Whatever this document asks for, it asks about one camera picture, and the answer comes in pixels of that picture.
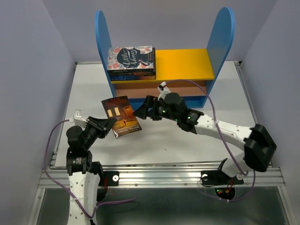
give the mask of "book cover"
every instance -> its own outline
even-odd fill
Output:
[[[154,75],[155,48],[152,46],[116,47],[108,50],[107,71],[114,75]]]
[[[127,96],[113,97],[102,101],[108,118],[116,118],[112,127],[116,138],[141,130],[141,126],[133,115],[133,109]]]

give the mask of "white table surface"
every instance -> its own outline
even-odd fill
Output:
[[[224,63],[210,96],[218,120],[240,126],[255,124],[232,61]],[[82,117],[85,119],[88,116],[107,118],[101,101],[111,97],[101,64],[77,65],[66,119],[71,118],[77,109],[81,109]],[[209,101],[199,110],[212,116]],[[102,165],[132,165],[219,161],[229,157],[220,140],[187,133],[170,120],[138,120],[142,131],[119,139],[110,132],[105,139],[96,140],[90,148],[93,161],[99,161]],[[66,166],[68,149],[66,131],[73,125],[65,123],[62,129],[56,167]],[[240,153],[237,147],[229,146],[234,155]]]

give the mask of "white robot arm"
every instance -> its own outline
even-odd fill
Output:
[[[211,136],[231,143],[244,151],[235,157],[224,159],[217,171],[208,171],[206,185],[227,184],[237,175],[240,180],[241,170],[243,172],[248,170],[265,172],[267,170],[276,150],[276,144],[264,126],[256,124],[254,127],[241,127],[215,121],[203,112],[187,108],[184,98],[177,93],[172,93],[165,82],[161,83],[158,89],[161,92],[159,97],[147,96],[143,105],[134,112],[136,117],[174,120],[186,132]]]
[[[97,225],[95,207],[98,186],[104,179],[104,172],[100,162],[92,162],[89,148],[97,138],[106,137],[116,119],[101,120],[89,117],[84,120],[81,111],[76,110],[72,120],[75,126],[67,131],[70,146],[67,150],[67,172],[70,191],[76,199],[70,196],[67,225]]]

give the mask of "screw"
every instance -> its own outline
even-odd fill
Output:
[[[201,179],[204,180],[204,181],[207,181],[208,180],[207,174],[203,174],[202,177],[201,177]]]
[[[243,179],[243,176],[242,176],[241,174],[238,174],[238,175],[236,175],[236,178],[237,178],[238,180],[242,180],[242,179]]]
[[[119,176],[118,176],[118,175],[114,175],[114,176],[112,177],[112,180],[113,180],[114,182],[117,182],[117,181],[119,180]]]

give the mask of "gray wall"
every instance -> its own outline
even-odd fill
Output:
[[[273,135],[300,221],[300,2],[279,0],[242,63],[259,122]]]
[[[0,223],[23,225],[75,64],[41,0],[2,1],[0,27]]]
[[[75,61],[100,61],[94,16],[104,11],[113,46],[206,48],[221,7],[236,16],[228,60],[242,60],[277,0],[43,0]]]

